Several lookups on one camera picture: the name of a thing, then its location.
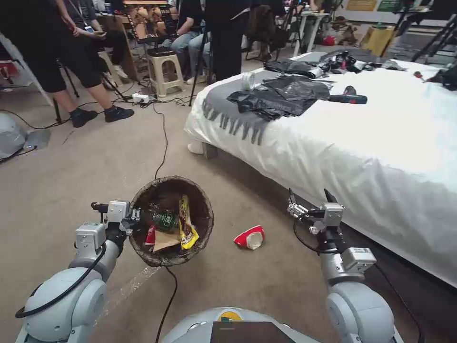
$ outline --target wicker basket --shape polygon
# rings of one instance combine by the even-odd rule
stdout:
[[[146,209],[150,203],[159,204],[164,208],[179,207],[179,198],[182,194],[189,197],[190,219],[199,234],[199,239],[192,248],[181,249],[181,245],[148,252],[143,243],[148,234],[148,227],[144,225],[139,231],[134,230],[129,237],[130,243],[137,254],[151,267],[173,266],[190,260],[208,243],[213,229],[214,215],[205,192],[194,182],[180,176],[169,176],[156,179],[138,191],[132,200],[132,207]]]

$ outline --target gray blanket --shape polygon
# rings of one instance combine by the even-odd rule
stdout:
[[[319,62],[319,58],[324,54],[325,52],[313,52],[298,59],[298,61]],[[277,72],[264,70],[255,74],[255,81],[262,83],[264,79],[273,79],[277,76]],[[211,121],[215,121],[219,117],[219,126],[224,130],[228,127],[229,134],[236,135],[242,128],[242,139],[246,139],[249,131],[251,131],[251,142],[255,144],[257,141],[257,144],[260,145],[268,121],[254,112],[240,113],[237,104],[227,100],[230,94],[241,89],[241,79],[214,87],[203,101],[203,114],[205,118]]]

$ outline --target sign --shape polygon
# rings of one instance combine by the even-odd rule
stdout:
[[[398,9],[400,0],[382,0],[378,6],[378,12],[393,12]]]
[[[377,0],[349,0],[346,10],[372,12],[375,10],[377,3]]]

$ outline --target beige stool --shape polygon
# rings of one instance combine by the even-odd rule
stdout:
[[[165,82],[163,64],[166,63],[166,75],[168,81]],[[179,65],[178,57],[176,53],[169,48],[156,48],[148,49],[148,69],[151,84],[157,90],[157,96],[159,98],[165,98],[167,96],[167,89],[173,87],[179,87],[182,91],[184,86],[184,80],[182,78],[181,66]]]
[[[102,59],[105,60],[106,65],[108,66],[109,73],[110,73],[111,76],[113,77],[114,82],[117,83],[117,85],[115,85],[115,86],[120,86],[120,85],[122,85],[122,81],[120,80],[119,75],[116,73],[116,70],[114,69],[113,62],[111,62],[111,60],[109,59],[109,56],[108,56],[108,54],[106,53],[106,51],[99,51],[99,56],[100,56]]]

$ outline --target power drill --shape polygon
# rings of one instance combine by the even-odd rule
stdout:
[[[365,95],[357,95],[356,89],[352,86],[347,86],[343,94],[330,95],[328,101],[353,103],[364,105],[367,103],[368,98]]]

